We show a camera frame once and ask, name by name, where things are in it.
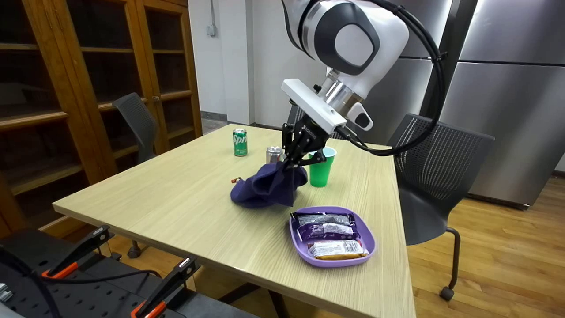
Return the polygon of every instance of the cable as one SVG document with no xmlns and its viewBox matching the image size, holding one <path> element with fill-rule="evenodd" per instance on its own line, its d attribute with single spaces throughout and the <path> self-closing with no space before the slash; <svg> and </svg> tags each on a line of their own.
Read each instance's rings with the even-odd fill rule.
<svg viewBox="0 0 565 318">
<path fill-rule="evenodd" d="M 120 275 L 106 275 L 106 277 L 95 277 L 95 279 L 49 279 L 49 277 L 42 277 L 46 282 L 54 282 L 54 284 L 93 284 L 93 282 L 102 282 L 102 280 L 116 280 L 116 279 L 123 279 L 123 277 L 130 277 L 130 275 L 159 275 L 159 272 L 155 270 L 137 270 L 137 272 L 127 272 L 127 273 L 120 273 Z"/>
<path fill-rule="evenodd" d="M 10 266 L 12 270 L 19 272 L 21 275 L 30 277 L 31 282 L 40 291 L 40 294 L 44 296 L 44 300 L 47 302 L 47 307 L 49 307 L 53 318 L 61 318 L 53 294 L 49 293 L 49 289 L 46 287 L 42 279 L 26 263 L 23 263 L 17 256 L 14 256 L 12 252 L 9 252 L 1 247 L 0 247 L 0 261 L 5 263 L 7 266 Z"/>
<path fill-rule="evenodd" d="M 408 12 L 402 5 L 386 1 L 386 0 L 370 0 L 372 3 L 390 10 L 392 14 L 395 14 L 399 19 L 404 21 L 404 24 L 418 37 L 418 40 L 423 44 L 425 51 L 431 56 L 431 61 L 434 65 L 434 75 L 436 75 L 436 93 L 438 93 L 438 104 L 441 109 L 441 104 L 445 100 L 445 74 L 443 74 L 443 61 L 441 61 L 441 52 L 434 42 L 434 38 L 431 37 L 431 33 L 423 28 L 423 24 L 411 14 Z M 390 150 L 379 150 L 379 148 L 369 148 L 349 127 L 339 127 L 335 128 L 339 135 L 349 139 L 355 146 L 370 151 L 374 155 L 397 155 L 400 151 L 406 151 L 413 146 L 416 146 L 418 143 L 422 143 L 436 127 L 439 120 L 439 111 L 436 111 L 436 114 L 431 118 L 431 123 L 411 141 L 393 146 Z"/>
</svg>

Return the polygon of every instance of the chair backrest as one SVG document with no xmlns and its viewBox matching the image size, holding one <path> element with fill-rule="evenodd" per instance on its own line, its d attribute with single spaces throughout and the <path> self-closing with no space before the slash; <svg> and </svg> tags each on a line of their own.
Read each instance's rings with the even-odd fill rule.
<svg viewBox="0 0 565 318">
<path fill-rule="evenodd" d="M 137 93 L 127 93 L 113 100 L 113 105 L 122 113 L 129 128 L 136 135 L 139 144 L 139 162 L 155 157 L 153 141 L 157 134 L 157 123 L 143 104 L 141 97 Z"/>
<path fill-rule="evenodd" d="M 420 135 L 431 120 L 406 114 L 392 134 L 399 146 Z M 494 137 L 461 130 L 438 121 L 436 128 L 416 146 L 395 155 L 399 185 L 432 201 L 443 217 L 469 190 Z"/>
</svg>

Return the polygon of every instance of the wooden table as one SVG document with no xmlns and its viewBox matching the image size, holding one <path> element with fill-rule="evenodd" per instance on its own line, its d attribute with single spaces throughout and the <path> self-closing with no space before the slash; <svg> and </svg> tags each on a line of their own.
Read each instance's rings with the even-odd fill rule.
<svg viewBox="0 0 565 318">
<path fill-rule="evenodd" d="M 247 210 L 229 199 L 235 176 L 250 176 L 280 132 L 247 127 L 249 155 L 235 157 L 227 125 L 164 155 L 54 201 L 54 210 L 106 224 L 182 256 L 196 256 L 249 282 L 344 316 L 415 316 L 392 157 L 330 139 L 337 150 L 326 187 L 298 187 L 293 208 Z M 295 252 L 287 215 L 310 204 L 356 211 L 378 252 L 360 266 L 314 268 Z"/>
</svg>

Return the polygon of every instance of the green can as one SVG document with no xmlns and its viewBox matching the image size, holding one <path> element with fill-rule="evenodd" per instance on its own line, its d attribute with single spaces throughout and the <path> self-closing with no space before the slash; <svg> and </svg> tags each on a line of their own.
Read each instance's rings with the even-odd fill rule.
<svg viewBox="0 0 565 318">
<path fill-rule="evenodd" d="M 247 130 L 233 128 L 233 155 L 245 157 L 247 155 Z"/>
</svg>

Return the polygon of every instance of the wooden floor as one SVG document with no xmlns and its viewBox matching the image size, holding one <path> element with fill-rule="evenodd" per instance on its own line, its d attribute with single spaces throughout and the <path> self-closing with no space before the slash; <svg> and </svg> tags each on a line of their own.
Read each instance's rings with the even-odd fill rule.
<svg viewBox="0 0 565 318">
<path fill-rule="evenodd" d="M 462 234 L 452 302 L 438 296 L 450 277 L 452 236 L 408 247 L 418 316 L 565 316 L 565 178 L 552 176 L 526 211 L 464 199 L 450 224 Z M 111 249 L 125 254 L 127 240 L 113 238 Z M 146 249 L 139 259 L 123 256 L 123 261 L 166 273 L 178 257 Z M 236 284 L 233 277 L 210 272 L 196 282 L 199 291 L 213 296 Z M 333 316 L 296 300 L 286 303 L 291 316 Z M 273 316 L 265 291 L 250 293 L 235 305 Z"/>
</svg>

